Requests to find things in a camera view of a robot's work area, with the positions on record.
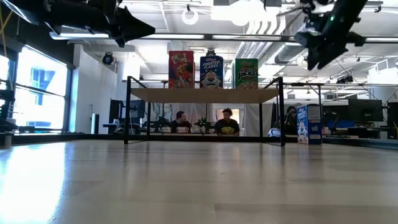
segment wooden shelf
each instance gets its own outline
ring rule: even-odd
[[[131,94],[151,103],[263,103],[278,90],[132,88]]]

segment blue cereal box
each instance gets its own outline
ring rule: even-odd
[[[200,57],[200,88],[223,88],[224,59],[220,56]]]
[[[305,105],[297,108],[297,141],[300,144],[322,144],[319,105]]]

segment white wall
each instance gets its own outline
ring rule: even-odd
[[[99,114],[99,123],[109,122],[111,99],[116,97],[117,75],[102,63],[75,46],[72,95],[70,105],[70,131],[91,133],[91,113]],[[107,129],[99,126],[100,134]]]

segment ceiling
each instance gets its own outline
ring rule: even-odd
[[[188,25],[182,21],[182,12],[186,6],[162,4],[160,2],[146,3],[146,1],[128,1],[123,2],[136,18],[154,26],[156,32],[164,33],[209,33],[209,34],[246,34],[250,29],[249,25],[236,26],[231,21],[212,20],[211,6],[213,1],[202,1],[201,5],[192,4],[190,7],[198,11],[198,21],[194,25]],[[381,35],[381,36],[396,36],[398,34],[398,1],[387,0],[384,1],[383,9],[380,13],[374,13],[375,7],[367,7],[361,13],[362,18],[359,24],[355,24],[353,30],[362,35]],[[295,20],[294,14],[289,14],[285,18],[287,27],[284,31],[289,32],[289,24],[299,23]],[[136,50],[145,61],[141,66],[141,74],[144,78],[150,79],[152,77],[167,77],[168,72],[168,50],[170,45],[181,45],[184,50],[193,50],[195,52],[195,61],[206,54],[207,49],[215,49],[216,53],[222,56],[227,62],[232,61],[243,43],[241,42],[215,42],[215,41],[179,41],[179,40],[133,40],[128,43],[135,46]],[[127,52],[118,52],[116,44],[113,40],[92,40],[91,46],[113,45],[114,56],[118,60],[127,60]],[[254,45],[252,51],[256,47],[265,47],[265,45]],[[368,74],[368,69],[375,65],[375,63],[365,63],[366,61],[378,61],[384,57],[398,56],[398,45],[394,44],[369,44],[364,47],[354,47],[348,45],[349,51],[338,58],[337,62],[333,62],[326,66],[323,70],[314,70],[307,72],[307,69],[302,66],[303,57],[296,57],[290,62],[290,65],[296,66],[275,66],[268,65],[260,71],[262,81],[271,79],[278,74],[286,77],[290,82],[310,80],[313,82],[326,82],[332,75],[344,72],[344,69],[353,68],[361,65],[360,68],[354,71],[354,77],[359,82],[365,82]],[[92,50],[92,55],[103,55],[104,52]],[[265,57],[267,51],[259,56],[259,59]]]

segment security camera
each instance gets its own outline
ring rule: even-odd
[[[104,63],[104,65],[112,65],[114,61],[112,54],[112,52],[105,53],[105,56],[102,58],[102,63]]]

